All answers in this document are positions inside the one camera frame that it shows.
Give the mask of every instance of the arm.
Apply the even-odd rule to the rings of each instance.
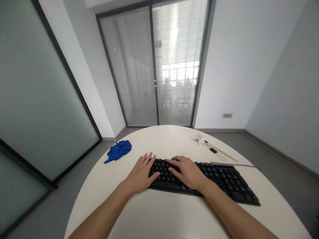
[[[129,198],[134,193],[147,189],[160,175],[159,172],[156,172],[149,178],[150,168],[155,161],[156,155],[150,160],[151,157],[152,153],[149,155],[146,153],[143,157],[141,156],[127,178],[82,222],[69,239],[107,238]]]
[[[210,181],[190,159],[184,156],[167,159],[179,167],[181,173],[169,168],[173,175],[189,188],[200,191],[212,205],[234,239],[277,238],[271,231],[253,218],[228,197],[214,182]]]

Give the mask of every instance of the floor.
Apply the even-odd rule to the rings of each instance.
[[[126,129],[121,137],[139,130]],[[243,133],[208,133],[233,147],[280,191],[294,209],[313,239],[319,238],[319,183]],[[60,239],[83,182],[95,163],[115,142],[103,141],[60,182],[54,191],[9,236],[10,239]]]

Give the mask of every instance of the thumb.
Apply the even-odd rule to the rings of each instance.
[[[168,170],[172,173],[172,175],[174,175],[175,177],[177,177],[179,180],[182,181],[182,177],[183,175],[179,172],[177,172],[175,169],[173,168],[168,168]]]
[[[159,175],[160,175],[160,172],[154,173],[154,174],[149,178],[149,181],[150,181],[151,183],[154,182],[155,179],[157,179]]]

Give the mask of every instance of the table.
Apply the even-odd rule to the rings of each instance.
[[[238,162],[220,160],[209,149],[191,140],[202,134],[211,144],[235,157]],[[86,178],[73,206],[64,238],[89,216],[129,174],[137,159],[146,152],[157,158],[184,155],[198,162],[252,165],[241,154],[220,140],[197,130],[160,125],[131,133],[132,150],[108,164],[107,152]],[[311,238],[295,212],[257,169],[235,166],[255,192],[261,206],[239,204],[279,238]],[[206,199],[147,189],[128,201],[118,217],[109,238],[231,238]]]

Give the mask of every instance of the power outlet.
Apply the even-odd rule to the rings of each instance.
[[[230,114],[230,113],[223,114],[223,118],[231,118],[231,117],[233,117],[233,114]]]

